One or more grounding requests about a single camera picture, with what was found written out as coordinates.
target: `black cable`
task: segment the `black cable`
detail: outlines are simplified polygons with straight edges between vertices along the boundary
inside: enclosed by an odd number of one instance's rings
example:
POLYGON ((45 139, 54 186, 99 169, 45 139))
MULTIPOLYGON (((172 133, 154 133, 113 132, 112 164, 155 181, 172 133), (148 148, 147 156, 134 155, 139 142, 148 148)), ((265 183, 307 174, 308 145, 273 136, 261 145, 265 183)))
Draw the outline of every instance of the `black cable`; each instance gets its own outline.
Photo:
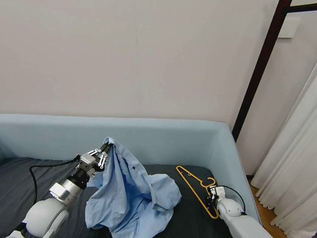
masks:
POLYGON ((226 187, 226 188, 231 189, 231 190, 234 191, 235 193, 237 193, 237 194, 239 195, 239 197, 241 198, 241 201, 242 201, 242 203, 243 203, 243 211, 246 212, 246 204, 244 203, 244 200, 243 200, 242 196, 241 196, 236 190, 234 190, 234 189, 231 188, 231 187, 225 186, 225 185, 217 185, 216 187, 226 187))
POLYGON ((57 167, 57 166, 62 166, 62 165, 67 165, 67 164, 70 164, 70 163, 73 163, 75 161, 78 161, 78 159, 80 158, 79 155, 77 155, 74 159, 70 160, 70 161, 67 161, 67 162, 64 162, 64 163, 60 163, 60 164, 54 164, 54 165, 33 165, 31 167, 29 167, 29 172, 32 176, 32 179, 33 179, 33 183, 34 183, 34 192, 35 192, 35 195, 34 195, 34 201, 33 201, 33 205, 37 202, 38 200, 38 184, 36 182, 36 178, 35 178, 35 175, 32 171, 33 168, 50 168, 50 167, 57 167))

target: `wooden floor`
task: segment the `wooden floor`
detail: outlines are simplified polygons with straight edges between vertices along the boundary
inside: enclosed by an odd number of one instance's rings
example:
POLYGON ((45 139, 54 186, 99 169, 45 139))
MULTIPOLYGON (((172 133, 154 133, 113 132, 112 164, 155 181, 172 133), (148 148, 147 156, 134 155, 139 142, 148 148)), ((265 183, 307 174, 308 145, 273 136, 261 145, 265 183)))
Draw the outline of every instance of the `wooden floor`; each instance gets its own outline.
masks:
POLYGON ((258 208, 261 220, 262 220, 263 227, 274 238, 286 238, 286 235, 283 233, 283 231, 280 228, 278 228, 277 226, 271 226, 269 224, 269 222, 272 221, 276 217, 276 215, 274 214, 273 210, 269 210, 267 208, 262 207, 262 205, 260 205, 260 203, 258 201, 258 198, 256 198, 256 196, 255 196, 255 194, 257 193, 258 189, 253 187, 252 185, 250 185, 250 187, 251 187, 251 190, 252 190, 252 194, 253 194, 254 200, 255 200, 255 202, 257 204, 257 208, 258 208))

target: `robotic arm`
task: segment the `robotic arm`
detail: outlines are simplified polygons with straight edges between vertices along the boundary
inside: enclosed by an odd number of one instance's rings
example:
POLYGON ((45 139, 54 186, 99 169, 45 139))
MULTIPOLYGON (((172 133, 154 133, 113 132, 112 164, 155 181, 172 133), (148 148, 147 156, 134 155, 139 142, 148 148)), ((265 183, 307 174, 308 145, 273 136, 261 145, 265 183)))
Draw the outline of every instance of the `robotic arm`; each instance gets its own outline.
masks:
POLYGON ((50 188, 53 198, 39 201, 26 214, 22 223, 7 238, 24 238, 26 231, 36 237, 52 238, 68 218, 67 208, 72 206, 95 172, 104 171, 107 154, 112 144, 104 144, 80 156, 77 172, 63 184, 55 183, 50 188))
MULTIPOLYGON (((77 172, 69 176, 63 184, 55 183, 50 188, 53 198, 39 201, 26 214, 22 223, 7 238, 24 238, 26 232, 36 237, 52 238, 68 218, 67 208, 83 191, 95 172, 104 171, 107 154, 112 144, 104 144, 79 157, 77 172)), ((211 202, 217 208, 221 219, 229 227, 233 238, 272 238, 272 236, 252 217, 245 214, 241 205, 225 197, 223 186, 209 187, 211 202)))
POLYGON ((272 238, 253 217, 245 214, 239 203, 225 197, 223 186, 211 186, 210 191, 211 200, 233 238, 272 238))

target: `light blue shirt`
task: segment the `light blue shirt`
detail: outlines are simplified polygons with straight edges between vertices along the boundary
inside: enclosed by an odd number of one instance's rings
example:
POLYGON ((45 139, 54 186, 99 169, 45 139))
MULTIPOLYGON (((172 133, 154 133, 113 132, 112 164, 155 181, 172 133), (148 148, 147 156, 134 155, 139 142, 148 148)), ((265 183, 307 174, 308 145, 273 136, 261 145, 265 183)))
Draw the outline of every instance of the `light blue shirt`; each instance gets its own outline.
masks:
POLYGON ((148 175, 122 145, 109 137, 107 142, 114 145, 105 171, 88 183, 99 190, 87 202, 86 225, 109 227, 113 238, 152 238, 167 226, 180 191, 168 175, 148 175))

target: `dark wooden door frame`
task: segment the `dark wooden door frame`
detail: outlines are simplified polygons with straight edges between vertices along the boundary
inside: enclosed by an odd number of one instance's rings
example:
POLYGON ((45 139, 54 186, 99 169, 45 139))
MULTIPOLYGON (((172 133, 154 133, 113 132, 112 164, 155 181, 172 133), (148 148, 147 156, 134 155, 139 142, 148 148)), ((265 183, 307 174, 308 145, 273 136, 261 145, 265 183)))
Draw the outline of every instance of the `dark wooden door frame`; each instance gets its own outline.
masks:
POLYGON ((242 129, 243 123, 247 117, 248 111, 250 109, 252 100, 256 94, 257 88, 260 84, 264 70, 266 68, 267 62, 271 53, 273 51, 275 42, 277 40, 278 34, 282 28, 283 22, 287 13, 290 12, 303 12, 303 11, 316 11, 317 3, 291 6, 292 0, 279 0, 272 22, 269 26, 266 38, 264 40, 258 61, 254 68, 253 74, 250 79, 250 83, 246 94, 244 96, 243 102, 241 104, 236 122, 234 124, 232 135, 235 141, 237 141, 240 131, 242 129))

